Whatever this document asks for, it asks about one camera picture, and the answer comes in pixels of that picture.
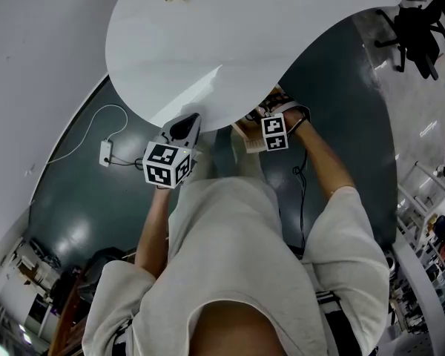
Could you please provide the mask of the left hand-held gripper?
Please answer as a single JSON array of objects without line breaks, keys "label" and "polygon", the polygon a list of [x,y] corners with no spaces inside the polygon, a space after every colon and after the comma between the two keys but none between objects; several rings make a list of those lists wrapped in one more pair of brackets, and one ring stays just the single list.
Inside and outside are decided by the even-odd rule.
[{"label": "left hand-held gripper", "polygon": [[200,134],[198,113],[181,115],[163,125],[142,159],[145,181],[159,188],[176,188],[190,174]]}]

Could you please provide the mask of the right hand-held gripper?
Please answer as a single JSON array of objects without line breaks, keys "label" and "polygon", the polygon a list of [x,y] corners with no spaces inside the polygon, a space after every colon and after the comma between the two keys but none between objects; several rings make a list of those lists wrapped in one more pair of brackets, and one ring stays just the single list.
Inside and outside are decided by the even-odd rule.
[{"label": "right hand-held gripper", "polygon": [[[311,121],[310,110],[296,102],[286,93],[273,93],[267,96],[260,107],[265,110],[261,118],[263,140],[267,151],[285,150],[289,147],[289,138],[305,121]],[[286,111],[296,110],[303,115],[290,128],[286,127],[284,114]]]}]

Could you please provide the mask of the wooden tray box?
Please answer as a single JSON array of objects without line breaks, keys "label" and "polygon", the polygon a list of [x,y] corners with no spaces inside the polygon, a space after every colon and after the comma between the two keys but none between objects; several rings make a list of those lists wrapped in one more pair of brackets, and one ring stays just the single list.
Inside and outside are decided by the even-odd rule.
[{"label": "wooden tray box", "polygon": [[260,153],[266,150],[263,139],[262,118],[267,115],[268,100],[282,92],[283,89],[276,85],[256,108],[231,125],[232,129],[243,139],[243,144],[248,154]]}]

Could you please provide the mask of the white curved table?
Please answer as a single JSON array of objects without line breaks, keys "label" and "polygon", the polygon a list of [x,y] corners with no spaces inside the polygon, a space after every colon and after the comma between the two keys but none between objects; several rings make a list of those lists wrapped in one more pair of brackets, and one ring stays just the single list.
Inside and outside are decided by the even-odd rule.
[{"label": "white curved table", "polygon": [[319,36],[401,0],[118,0],[105,45],[110,80],[162,126],[199,113],[214,131],[252,111]]}]

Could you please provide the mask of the person's left forearm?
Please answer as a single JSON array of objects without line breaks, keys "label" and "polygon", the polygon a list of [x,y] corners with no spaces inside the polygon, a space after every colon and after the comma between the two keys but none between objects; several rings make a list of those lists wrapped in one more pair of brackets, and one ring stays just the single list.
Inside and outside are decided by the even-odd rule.
[{"label": "person's left forearm", "polygon": [[168,218],[171,189],[157,188],[136,248],[134,265],[156,279],[165,270],[168,259]]}]

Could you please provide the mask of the person's right forearm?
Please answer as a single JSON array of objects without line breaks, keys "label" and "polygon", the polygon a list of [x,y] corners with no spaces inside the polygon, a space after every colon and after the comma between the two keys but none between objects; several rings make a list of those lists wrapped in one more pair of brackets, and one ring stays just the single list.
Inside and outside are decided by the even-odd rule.
[{"label": "person's right forearm", "polygon": [[301,122],[295,136],[302,142],[327,199],[337,190],[355,184],[345,165],[308,121]]}]

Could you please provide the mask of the person's right hand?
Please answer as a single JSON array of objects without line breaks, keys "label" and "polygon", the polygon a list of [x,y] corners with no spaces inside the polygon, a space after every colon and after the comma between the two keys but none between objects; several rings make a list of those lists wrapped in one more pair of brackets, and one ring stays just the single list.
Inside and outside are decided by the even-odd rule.
[{"label": "person's right hand", "polygon": [[305,119],[305,114],[298,108],[288,109],[283,113],[286,122],[287,134],[290,135],[298,126],[300,121]]}]

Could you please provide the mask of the person's light trousers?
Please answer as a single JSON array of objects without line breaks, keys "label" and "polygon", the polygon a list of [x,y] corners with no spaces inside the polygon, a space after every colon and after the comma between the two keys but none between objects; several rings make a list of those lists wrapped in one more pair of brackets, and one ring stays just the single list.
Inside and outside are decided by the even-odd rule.
[{"label": "person's light trousers", "polygon": [[[188,185],[200,180],[223,178],[223,175],[217,170],[216,163],[212,156],[212,146],[214,145],[214,136],[210,133],[205,134],[197,144],[197,154],[195,156],[195,166],[186,178]],[[245,149],[243,138],[237,132],[231,130],[231,152],[230,159],[235,164],[235,169],[230,177],[255,178],[263,182],[266,178],[260,164],[258,154],[248,154]]]}]

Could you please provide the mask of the white power strip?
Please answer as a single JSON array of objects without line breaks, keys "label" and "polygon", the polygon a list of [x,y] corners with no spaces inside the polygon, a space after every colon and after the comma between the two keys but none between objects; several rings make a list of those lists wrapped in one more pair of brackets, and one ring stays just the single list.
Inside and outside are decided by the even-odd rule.
[{"label": "white power strip", "polygon": [[112,142],[107,140],[102,140],[100,143],[100,150],[99,150],[99,164],[108,167],[111,163],[111,157],[112,157]]}]

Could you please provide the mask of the person's white t-shirt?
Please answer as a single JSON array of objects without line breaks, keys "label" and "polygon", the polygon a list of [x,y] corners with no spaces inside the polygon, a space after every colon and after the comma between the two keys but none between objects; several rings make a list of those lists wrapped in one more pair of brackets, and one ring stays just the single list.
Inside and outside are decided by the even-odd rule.
[{"label": "person's white t-shirt", "polygon": [[363,356],[380,340],[389,269],[354,188],[329,199],[302,260],[283,241],[275,192],[258,179],[191,183],[169,224],[168,264],[157,279],[123,261],[104,267],[82,339],[85,356],[111,356],[118,332],[132,356],[188,356],[203,307],[217,301],[263,313],[288,356],[328,356],[335,342],[319,291],[339,298]]}]

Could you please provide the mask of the white shelf rack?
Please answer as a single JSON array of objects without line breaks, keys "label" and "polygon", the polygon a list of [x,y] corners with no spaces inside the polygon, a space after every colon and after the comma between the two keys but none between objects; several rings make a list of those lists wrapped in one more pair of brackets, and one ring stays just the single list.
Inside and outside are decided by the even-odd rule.
[{"label": "white shelf rack", "polygon": [[434,237],[436,219],[445,216],[445,180],[417,161],[398,183],[398,229],[415,252]]}]

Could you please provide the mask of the black office chair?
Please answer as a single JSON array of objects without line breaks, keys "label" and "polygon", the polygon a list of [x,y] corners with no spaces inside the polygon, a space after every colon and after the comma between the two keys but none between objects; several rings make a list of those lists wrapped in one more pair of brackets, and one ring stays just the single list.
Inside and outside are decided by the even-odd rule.
[{"label": "black office chair", "polygon": [[442,34],[445,39],[445,28],[440,22],[442,9],[441,0],[433,0],[426,8],[402,7],[394,19],[377,9],[378,15],[384,17],[392,28],[395,38],[386,42],[375,41],[375,47],[383,48],[396,45],[400,52],[400,64],[396,71],[405,71],[406,60],[414,62],[424,79],[429,77],[438,80],[435,63],[440,55],[434,32]]}]

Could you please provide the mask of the person's bare chest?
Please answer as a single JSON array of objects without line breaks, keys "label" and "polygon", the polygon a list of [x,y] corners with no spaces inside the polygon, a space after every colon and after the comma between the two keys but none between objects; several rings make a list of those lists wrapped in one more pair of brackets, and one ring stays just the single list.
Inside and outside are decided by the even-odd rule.
[{"label": "person's bare chest", "polygon": [[253,306],[234,301],[205,305],[188,356],[286,356],[270,320]]}]

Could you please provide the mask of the white curved desk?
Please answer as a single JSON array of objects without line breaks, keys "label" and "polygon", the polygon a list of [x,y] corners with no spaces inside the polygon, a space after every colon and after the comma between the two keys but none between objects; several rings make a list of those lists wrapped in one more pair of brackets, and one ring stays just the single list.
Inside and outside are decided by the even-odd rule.
[{"label": "white curved desk", "polygon": [[392,244],[393,253],[417,298],[432,344],[434,356],[445,356],[445,314],[428,275],[402,234]]}]

